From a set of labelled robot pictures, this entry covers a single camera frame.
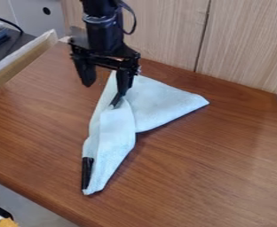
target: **wooden cabinet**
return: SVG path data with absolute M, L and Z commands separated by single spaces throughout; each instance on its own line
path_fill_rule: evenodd
M 277 0 L 126 2 L 138 16 L 126 42 L 143 58 L 277 93 Z M 62 4 L 66 26 L 82 27 L 80 1 Z

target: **light blue towel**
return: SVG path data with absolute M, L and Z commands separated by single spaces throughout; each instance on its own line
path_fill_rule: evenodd
M 123 159 L 135 145 L 136 133 L 159 127 L 209 102 L 196 94 L 179 90 L 145 76 L 135 76 L 133 86 L 113 108 L 117 92 L 115 72 L 91 118 L 83 157 L 93 158 L 91 180 L 84 194 L 104 189 Z

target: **cabinet door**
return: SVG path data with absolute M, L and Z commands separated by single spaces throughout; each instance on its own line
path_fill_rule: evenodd
M 277 0 L 212 0 L 197 71 L 277 93 Z
M 60 0 L 11 0 L 11 3 L 15 17 L 26 33 L 38 36 L 54 28 L 59 37 L 65 35 Z

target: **wooden board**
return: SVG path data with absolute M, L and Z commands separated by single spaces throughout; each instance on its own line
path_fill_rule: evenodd
M 89 227 L 277 227 L 277 99 L 149 60 L 210 105 L 138 134 L 107 188 L 82 195 L 82 145 L 104 87 L 58 43 L 0 89 L 0 183 Z
M 55 30 L 48 31 L 0 61 L 0 87 L 50 49 L 58 37 Z
M 212 0 L 198 72 L 277 93 L 277 0 Z
M 126 43 L 147 59 L 194 70 L 209 0 L 127 0 L 138 18 L 134 35 Z M 78 0 L 62 1 L 66 26 L 84 27 Z M 124 14 L 130 30 L 131 15 Z

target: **black cable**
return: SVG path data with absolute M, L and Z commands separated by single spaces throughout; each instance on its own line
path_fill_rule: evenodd
M 16 27 L 16 28 L 20 31 L 20 34 L 23 34 L 23 33 L 24 33 L 24 31 L 23 31 L 18 25 L 16 25 L 16 24 L 10 22 L 9 20 L 5 20 L 5 19 L 3 19 L 3 18 L 0 18 L 0 21 L 4 22 L 4 23 L 6 23 L 6 24 L 12 25 L 13 27 Z
M 126 35 L 132 35 L 135 32 L 135 29 L 137 28 L 137 17 L 135 15 L 135 12 L 131 9 L 131 7 L 129 7 L 125 2 L 123 2 L 123 0 L 116 0 L 117 4 L 121 7 L 124 8 L 125 10 L 129 11 L 132 16 L 133 16 L 133 26 L 130 32 L 125 31 L 120 25 L 119 27 L 122 29 L 122 31 L 126 34 Z

